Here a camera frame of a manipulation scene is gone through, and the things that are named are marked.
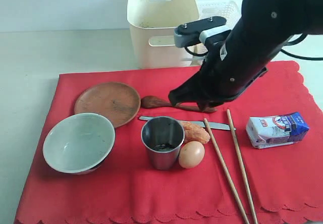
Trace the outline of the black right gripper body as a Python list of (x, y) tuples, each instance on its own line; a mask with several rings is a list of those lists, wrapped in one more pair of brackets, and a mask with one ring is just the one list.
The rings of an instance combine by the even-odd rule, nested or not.
[(256, 28), (243, 20), (231, 31), (202, 39), (208, 55), (198, 73), (200, 102), (232, 101), (255, 80), (292, 33), (280, 27)]

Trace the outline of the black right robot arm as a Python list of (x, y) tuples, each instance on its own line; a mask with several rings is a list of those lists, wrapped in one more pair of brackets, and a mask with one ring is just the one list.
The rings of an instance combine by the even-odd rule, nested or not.
[(175, 45), (202, 43), (207, 51), (197, 73), (169, 92), (173, 106), (194, 102), (200, 110), (239, 97), (294, 35), (322, 34), (322, 0), (243, 0), (233, 28), (226, 19), (209, 17), (179, 25)]

